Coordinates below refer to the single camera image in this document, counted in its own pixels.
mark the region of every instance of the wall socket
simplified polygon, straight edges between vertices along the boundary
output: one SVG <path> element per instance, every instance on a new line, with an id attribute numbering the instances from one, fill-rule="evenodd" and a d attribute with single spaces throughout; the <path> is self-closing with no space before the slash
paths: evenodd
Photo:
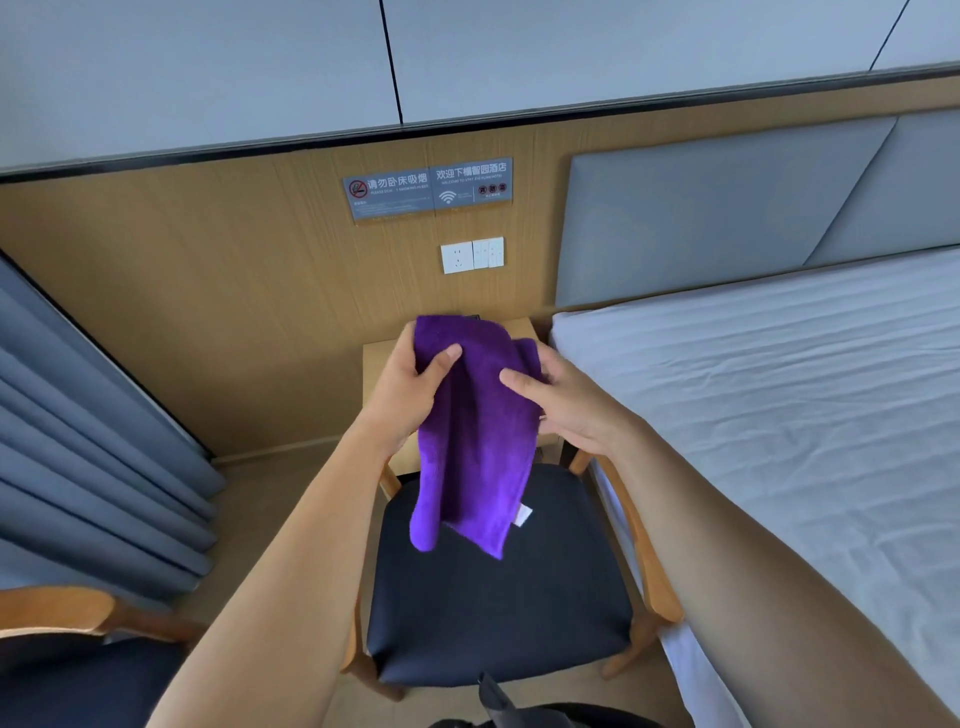
<path id="1" fill-rule="evenodd" d="M 463 273 L 478 268 L 499 268 L 503 265 L 503 237 L 488 237 L 468 243 L 440 246 L 444 273 Z"/>
<path id="2" fill-rule="evenodd" d="M 473 243 L 453 243 L 440 246 L 444 273 L 463 273 L 473 270 Z"/>

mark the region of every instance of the gray headboard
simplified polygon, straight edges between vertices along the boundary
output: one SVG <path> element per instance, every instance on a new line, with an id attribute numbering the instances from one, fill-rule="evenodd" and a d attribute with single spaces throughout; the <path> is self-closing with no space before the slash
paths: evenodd
<path id="1" fill-rule="evenodd" d="M 573 158 L 559 306 L 960 243 L 960 110 Z"/>

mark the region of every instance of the finger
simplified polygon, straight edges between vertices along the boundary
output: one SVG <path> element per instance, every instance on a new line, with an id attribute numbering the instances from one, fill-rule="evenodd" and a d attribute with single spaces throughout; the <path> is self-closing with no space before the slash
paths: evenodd
<path id="1" fill-rule="evenodd" d="M 398 362 L 405 367 L 413 369 L 416 366 L 416 356 L 414 355 L 414 328 L 416 323 L 408 321 L 403 327 L 403 331 L 396 339 L 394 350 L 390 352 L 388 361 Z"/>
<path id="2" fill-rule="evenodd" d="M 543 407 L 543 399 L 550 391 L 550 385 L 537 381 L 531 376 L 515 372 L 513 369 L 500 370 L 500 382 L 521 397 L 534 401 Z"/>
<path id="3" fill-rule="evenodd" d="M 440 383 L 444 380 L 450 368 L 456 364 L 457 359 L 460 358 L 463 352 L 464 349 L 459 344 L 450 344 L 450 346 L 433 357 L 433 361 L 423 370 L 420 378 L 424 379 L 433 391 L 436 392 L 437 387 L 440 386 Z"/>
<path id="4" fill-rule="evenodd" d="M 537 342 L 537 355 L 540 357 L 540 368 L 550 379 L 560 376 L 565 359 L 556 350 L 548 347 L 542 341 Z"/>

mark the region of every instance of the chair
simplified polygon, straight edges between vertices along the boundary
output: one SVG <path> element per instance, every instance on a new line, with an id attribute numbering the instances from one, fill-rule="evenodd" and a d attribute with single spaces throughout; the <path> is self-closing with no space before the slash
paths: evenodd
<path id="1" fill-rule="evenodd" d="M 401 485 L 385 467 L 367 649 L 358 596 L 341 671 L 398 701 L 409 687 L 475 684 L 481 671 L 505 682 L 603 658 L 605 678 L 626 669 L 684 613 L 626 487 L 600 458 L 640 564 L 644 604 L 634 612 L 581 479 L 592 457 L 533 466 L 522 498 L 533 514 L 511 527 L 502 561 L 449 528 L 432 551 L 417 551 L 409 523 L 419 477 Z"/>
<path id="2" fill-rule="evenodd" d="M 143 728 L 204 630 L 85 587 L 0 591 L 0 725 Z"/>

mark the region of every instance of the power outlet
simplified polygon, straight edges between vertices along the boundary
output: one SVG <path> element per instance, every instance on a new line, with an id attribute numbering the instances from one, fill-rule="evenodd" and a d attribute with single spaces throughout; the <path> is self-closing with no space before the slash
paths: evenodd
<path id="1" fill-rule="evenodd" d="M 473 243 L 453 243 L 440 246 L 444 273 L 463 273 L 473 270 Z"/>

